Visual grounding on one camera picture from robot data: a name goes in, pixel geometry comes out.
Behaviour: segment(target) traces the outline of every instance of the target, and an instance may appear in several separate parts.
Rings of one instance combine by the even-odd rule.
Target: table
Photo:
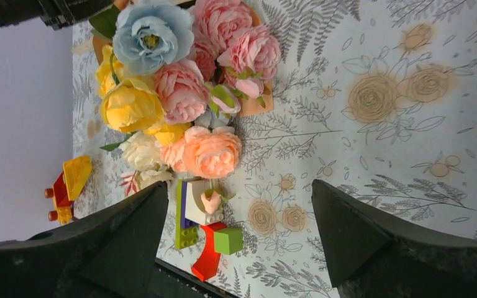
[[[273,112],[237,122],[242,164],[225,222],[244,250],[209,282],[239,297],[338,297],[311,205],[313,179],[419,225],[477,238],[477,0],[250,2],[281,44]],[[74,46],[90,40],[74,28]],[[90,155],[78,217],[124,198],[122,135],[101,123],[92,52],[74,55],[74,155]],[[190,271],[204,242],[158,257]]]

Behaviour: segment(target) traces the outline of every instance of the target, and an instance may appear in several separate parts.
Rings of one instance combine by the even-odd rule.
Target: red arch block
[[[207,281],[217,274],[219,268],[220,253],[215,252],[214,233],[226,228],[226,225],[222,222],[216,222],[211,225],[202,225],[201,228],[206,233],[206,246],[200,258],[191,267],[191,271],[201,281]]]

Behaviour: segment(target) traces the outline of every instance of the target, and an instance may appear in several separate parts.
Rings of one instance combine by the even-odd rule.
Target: flower bouquet
[[[101,116],[127,134],[102,149],[119,147],[135,170],[124,175],[126,194],[173,173],[211,181],[234,171],[242,144],[228,125],[273,108],[280,60],[278,41],[253,9],[240,0],[198,0],[189,9],[117,0],[90,23],[102,41]]]

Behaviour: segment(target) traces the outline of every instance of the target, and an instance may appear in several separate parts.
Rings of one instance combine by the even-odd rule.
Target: lime green block
[[[215,251],[224,255],[232,255],[242,250],[242,230],[239,228],[223,228],[214,233]]]
[[[177,250],[195,245],[198,242],[198,227],[182,228],[180,215],[182,213],[182,180],[176,188],[176,231],[175,247]]]

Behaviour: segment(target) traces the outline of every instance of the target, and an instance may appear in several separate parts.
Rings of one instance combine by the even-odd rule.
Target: purple block
[[[186,218],[186,194],[187,194],[188,183],[182,181],[182,206],[180,214],[180,226],[182,228],[191,228],[198,225],[198,223],[193,222]]]

